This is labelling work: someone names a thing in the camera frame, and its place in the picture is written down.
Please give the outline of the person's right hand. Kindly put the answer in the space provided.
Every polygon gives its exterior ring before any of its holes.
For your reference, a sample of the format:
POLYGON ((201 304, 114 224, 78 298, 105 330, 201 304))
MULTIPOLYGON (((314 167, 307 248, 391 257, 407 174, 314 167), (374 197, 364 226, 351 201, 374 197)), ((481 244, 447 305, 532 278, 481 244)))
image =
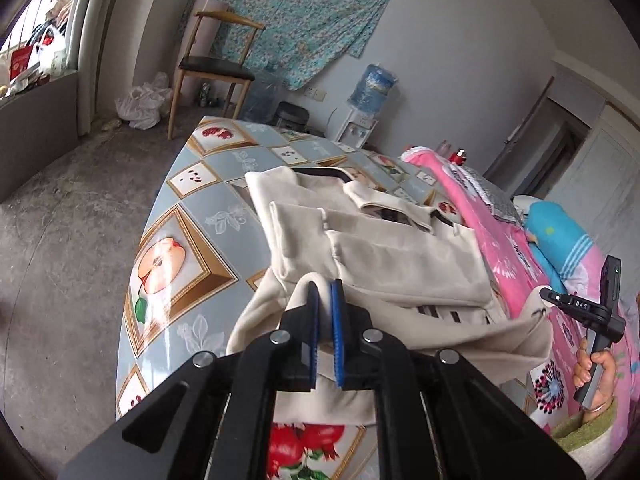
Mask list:
POLYGON ((576 354, 573 370, 574 386, 579 389, 587 384, 594 387, 591 403, 586 408, 586 418, 600 415, 613 402, 616 363, 612 352, 608 349, 589 354, 583 340, 576 354))

